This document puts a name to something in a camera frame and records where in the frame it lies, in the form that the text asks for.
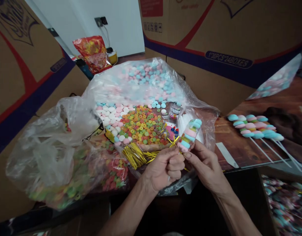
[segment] hand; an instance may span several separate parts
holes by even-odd
[[[223,174],[217,155],[201,142],[196,140],[194,148],[191,152],[184,153],[184,157],[194,166],[202,184],[217,197],[224,199],[234,193]]]
[[[148,165],[140,179],[148,190],[157,194],[159,190],[181,178],[184,160],[177,146],[163,149]]]

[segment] person's left hand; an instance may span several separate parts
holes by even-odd
[[[163,149],[141,176],[143,184],[156,193],[181,178],[184,169],[184,156],[177,146]]]

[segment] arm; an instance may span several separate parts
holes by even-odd
[[[260,236],[225,178],[216,154],[196,140],[193,150],[184,153],[184,157],[194,166],[203,185],[212,192],[232,235]]]
[[[180,179],[184,160],[177,147],[160,151],[98,235],[133,235],[159,190]]]

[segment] white stick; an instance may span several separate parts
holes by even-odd
[[[296,163],[296,160],[295,160],[295,158],[294,157],[292,157],[290,154],[289,154],[289,152],[284,148],[284,147],[282,147],[282,146],[280,146],[279,144],[278,144],[278,142],[277,141],[275,141],[274,139],[271,139],[272,141],[274,141],[275,142],[275,144],[277,144],[288,156],[289,156],[289,158],[292,160],[292,162],[294,163],[294,165],[296,166],[296,168],[300,171],[300,172],[302,172],[302,169],[300,168],[300,166],[298,166],[298,164]]]
[[[270,157],[268,157],[268,155],[261,149],[261,147],[259,147],[259,145],[251,138],[251,137],[249,137],[252,141],[253,141],[253,143],[260,149],[260,151],[262,151],[262,153],[269,159],[269,161],[271,161],[272,163],[274,163],[273,162],[273,160],[271,160],[271,158]]]
[[[283,146],[283,144],[280,142],[280,141],[277,141],[278,142],[278,144],[280,144],[280,147],[281,147],[281,149],[283,150],[283,151],[286,151],[286,148]],[[298,160],[296,160],[294,157],[293,157],[293,159],[294,159],[294,161],[298,164],[298,166],[299,167],[302,167],[302,164],[300,164],[299,162],[298,162]]]
[[[271,149],[271,151],[273,151],[287,166],[289,166],[290,168],[292,168],[290,165],[289,165],[289,163],[287,163],[272,147],[270,147],[270,145],[269,144],[267,144],[263,139],[261,139],[261,141],[262,142],[264,142],[265,143],[265,145],[267,145],[268,146],[268,148],[270,148]]]

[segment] person's right hand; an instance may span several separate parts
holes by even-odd
[[[224,199],[233,193],[232,187],[223,174],[217,155],[201,142],[196,140],[194,148],[191,152],[184,153],[184,157],[194,166],[203,185],[217,197]]]

